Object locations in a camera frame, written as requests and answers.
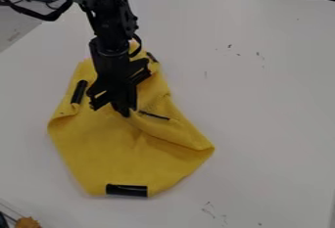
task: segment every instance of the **black tape strip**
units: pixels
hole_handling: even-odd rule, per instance
[[[138,185],[112,185],[106,186],[107,195],[130,196],[130,197],[148,197],[148,187]]]
[[[75,103],[75,104],[80,104],[83,94],[85,92],[85,89],[88,85],[88,82],[86,80],[80,80],[74,90],[72,99],[71,99],[71,104]]]

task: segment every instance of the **dirt speck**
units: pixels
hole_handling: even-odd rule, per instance
[[[16,39],[20,35],[19,32],[14,33],[11,37],[7,38],[8,41],[12,42],[14,39]]]

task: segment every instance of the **yellow towel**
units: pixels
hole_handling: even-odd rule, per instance
[[[132,42],[130,50],[136,47]],[[145,196],[154,196],[192,173],[214,151],[172,103],[159,63],[144,50],[131,60],[144,57],[150,60],[152,76],[137,86],[138,110],[131,110],[129,118],[110,104],[92,111],[86,96],[80,105],[71,103],[80,80],[90,86],[96,79],[92,62],[86,60],[77,66],[49,122],[48,131],[59,153],[90,195],[113,194],[114,190],[117,194],[140,186]]]

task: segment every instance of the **table surface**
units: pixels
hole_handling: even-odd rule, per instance
[[[0,55],[1,198],[55,228],[328,227],[335,3],[131,3],[174,101],[215,154],[149,200],[80,190],[46,132],[76,64],[89,55],[92,32],[73,7]]]

